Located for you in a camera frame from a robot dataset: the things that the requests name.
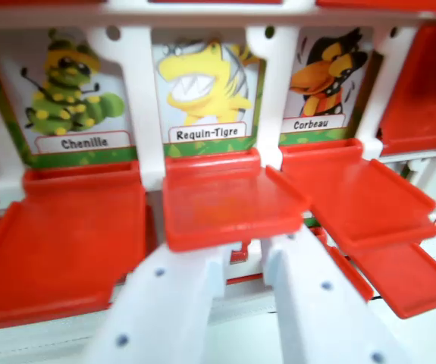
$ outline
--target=printed card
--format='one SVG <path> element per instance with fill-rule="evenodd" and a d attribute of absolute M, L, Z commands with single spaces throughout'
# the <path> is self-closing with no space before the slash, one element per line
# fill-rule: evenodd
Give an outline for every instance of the printed card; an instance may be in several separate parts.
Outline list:
<path fill-rule="evenodd" d="M 121 69 L 78 29 L 0 30 L 0 109 L 34 168 L 136 158 Z"/>
<path fill-rule="evenodd" d="M 342 139 L 372 51 L 372 28 L 300 30 L 281 145 Z"/>

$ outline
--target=yellow spot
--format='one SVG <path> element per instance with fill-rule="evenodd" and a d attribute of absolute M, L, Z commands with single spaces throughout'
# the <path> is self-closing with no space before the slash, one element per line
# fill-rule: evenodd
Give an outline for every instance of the yellow spot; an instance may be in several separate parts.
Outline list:
<path fill-rule="evenodd" d="M 34 94 L 34 99 L 35 100 L 44 99 L 44 94 L 38 91 L 37 93 Z"/>
<path fill-rule="evenodd" d="M 83 112 L 83 111 L 86 110 L 86 105 L 84 105 L 84 104 L 79 104 L 79 105 L 75 108 L 75 110 L 78 111 L 78 112 Z"/>
<path fill-rule="evenodd" d="M 59 116 L 61 116 L 61 118 L 67 120 L 71 117 L 70 113 L 67 112 L 66 110 L 61 110 L 61 112 L 59 113 Z"/>
<path fill-rule="evenodd" d="M 99 96 L 90 96 L 87 99 L 89 102 L 91 102 L 92 104 L 99 102 Z"/>
<path fill-rule="evenodd" d="M 64 129 L 63 127 L 59 127 L 58 129 L 56 129 L 56 135 L 65 135 L 66 134 L 66 129 Z"/>
<path fill-rule="evenodd" d="M 36 113 L 36 118 L 40 120 L 45 120 L 49 116 L 49 113 L 46 110 L 38 110 Z"/>

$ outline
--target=character picture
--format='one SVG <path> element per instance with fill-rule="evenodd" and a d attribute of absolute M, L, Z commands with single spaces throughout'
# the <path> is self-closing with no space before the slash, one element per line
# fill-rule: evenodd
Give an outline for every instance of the character picture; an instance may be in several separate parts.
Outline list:
<path fill-rule="evenodd" d="M 282 133 L 347 127 L 371 49 L 371 28 L 302 28 Z"/>
<path fill-rule="evenodd" d="M 207 117 L 215 123 L 233 123 L 254 112 L 247 67 L 257 66 L 259 59 L 246 46 L 198 39 L 178 40 L 160 49 L 156 68 L 168 84 L 165 102 L 184 113 L 181 125 Z"/>
<path fill-rule="evenodd" d="M 34 86 L 32 105 L 25 109 L 25 128 L 45 136 L 62 136 L 122 116 L 123 99 L 114 93 L 99 94 L 100 85 L 92 82 L 100 61 L 86 41 L 76 43 L 56 30 L 49 31 L 49 39 L 45 81 L 37 83 L 27 67 L 20 70 L 20 76 Z"/>

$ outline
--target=label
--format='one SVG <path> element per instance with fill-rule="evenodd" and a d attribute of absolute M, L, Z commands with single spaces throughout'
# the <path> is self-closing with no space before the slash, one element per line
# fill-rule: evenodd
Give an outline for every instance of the label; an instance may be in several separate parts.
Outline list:
<path fill-rule="evenodd" d="M 312 116 L 310 118 L 287 118 L 281 127 L 282 133 L 296 133 L 297 131 L 312 131 L 343 127 L 345 115 Z"/>
<path fill-rule="evenodd" d="M 40 136 L 36 139 L 40 153 L 69 153 L 83 150 L 114 149 L 130 146 L 130 136 L 125 131 L 84 133 L 67 136 Z"/>
<path fill-rule="evenodd" d="M 210 124 L 195 127 L 172 127 L 169 130 L 171 143 L 200 140 L 231 139 L 246 136 L 245 123 Z"/>
<path fill-rule="evenodd" d="M 351 117 L 361 114 L 353 110 L 371 52 L 371 27 L 300 29 L 281 145 L 337 140 L 350 134 Z"/>

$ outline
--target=red plastic slot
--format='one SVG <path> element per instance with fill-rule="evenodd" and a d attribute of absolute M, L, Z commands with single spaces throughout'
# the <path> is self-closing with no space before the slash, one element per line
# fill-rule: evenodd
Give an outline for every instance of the red plastic slot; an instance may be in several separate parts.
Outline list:
<path fill-rule="evenodd" d="M 248 259 L 248 245 L 251 240 L 243 241 L 241 243 L 241 250 L 233 250 L 231 252 L 231 263 L 245 262 Z"/>
<path fill-rule="evenodd" d="M 435 11 L 436 0 L 315 0 L 319 6 L 392 11 Z"/>
<path fill-rule="evenodd" d="M 436 149 L 436 25 L 416 35 L 380 128 L 383 155 Z"/>
<path fill-rule="evenodd" d="M 296 231 L 309 201 L 257 151 L 168 160 L 165 230 L 174 251 Z"/>
<path fill-rule="evenodd" d="M 406 248 L 436 235 L 436 225 L 428 219 L 434 201 L 380 162 L 362 159 L 357 140 L 282 150 L 284 173 L 299 191 L 309 194 L 314 216 L 382 289 L 378 290 L 395 313 L 410 317 L 436 307 L 433 259 Z M 401 269 L 399 261 L 388 258 L 395 252 L 402 256 Z M 422 295 L 410 294 L 410 285 L 421 287 Z"/>
<path fill-rule="evenodd" d="M 106 308 L 146 256 L 138 164 L 31 171 L 24 187 L 0 221 L 0 328 Z"/>
<path fill-rule="evenodd" d="M 150 0 L 149 2 L 172 4 L 281 4 L 282 0 Z"/>

